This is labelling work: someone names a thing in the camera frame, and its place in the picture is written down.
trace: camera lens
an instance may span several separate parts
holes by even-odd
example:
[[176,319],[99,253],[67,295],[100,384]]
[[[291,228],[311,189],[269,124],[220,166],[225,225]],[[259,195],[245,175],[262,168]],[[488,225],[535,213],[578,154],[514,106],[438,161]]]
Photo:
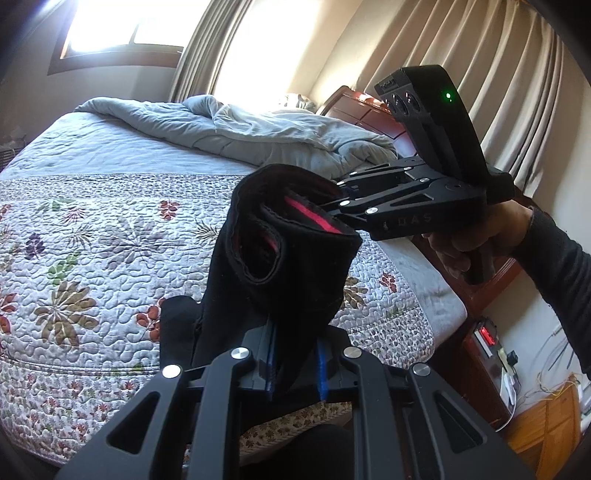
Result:
[[421,106],[418,103],[418,100],[414,97],[414,95],[410,92],[406,92],[404,94],[404,98],[406,99],[407,103],[413,107],[415,112],[421,111]]
[[398,111],[402,112],[404,115],[408,115],[408,108],[406,108],[406,105],[404,105],[404,102],[398,95],[394,95],[394,105],[396,105]]

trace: hand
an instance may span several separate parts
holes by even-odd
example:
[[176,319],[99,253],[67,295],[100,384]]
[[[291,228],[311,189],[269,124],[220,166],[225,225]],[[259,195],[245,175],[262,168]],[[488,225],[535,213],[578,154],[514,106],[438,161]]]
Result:
[[514,200],[489,207],[486,219],[464,230],[450,233],[426,233],[431,248],[446,270],[458,278],[468,271],[470,259],[463,253],[490,241],[495,256],[508,255],[525,238],[533,211]]

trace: wooden cabinet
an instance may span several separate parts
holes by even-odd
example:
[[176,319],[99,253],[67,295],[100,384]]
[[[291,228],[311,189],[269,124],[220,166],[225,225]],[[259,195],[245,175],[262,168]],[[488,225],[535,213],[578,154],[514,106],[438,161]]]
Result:
[[579,416],[577,391],[569,385],[514,418],[503,437],[538,480],[552,480],[579,444]]

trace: beige curtain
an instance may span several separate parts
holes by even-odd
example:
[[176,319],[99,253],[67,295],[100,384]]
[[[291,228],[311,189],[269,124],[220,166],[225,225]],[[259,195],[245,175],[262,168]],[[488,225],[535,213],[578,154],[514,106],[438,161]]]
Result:
[[252,0],[210,2],[183,50],[174,74],[170,102],[182,102],[193,95],[213,93],[223,59],[251,3]]
[[[441,64],[470,112],[486,159],[532,195],[543,172],[539,153],[551,128],[563,68],[564,47],[552,28],[516,0],[399,0],[387,25],[382,19],[375,33],[366,28],[368,51],[351,42],[363,18],[377,7],[374,0],[364,4],[313,93],[332,88],[337,71],[348,76],[350,87],[375,95],[373,85],[401,66]],[[354,69],[350,62],[343,67],[346,50],[355,56]]]

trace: sleeve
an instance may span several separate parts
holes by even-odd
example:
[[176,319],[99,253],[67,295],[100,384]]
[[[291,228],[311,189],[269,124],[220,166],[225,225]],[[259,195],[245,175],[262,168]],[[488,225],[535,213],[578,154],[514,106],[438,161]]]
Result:
[[590,376],[591,257],[549,215],[533,210],[530,228],[512,256],[556,312],[583,373]]

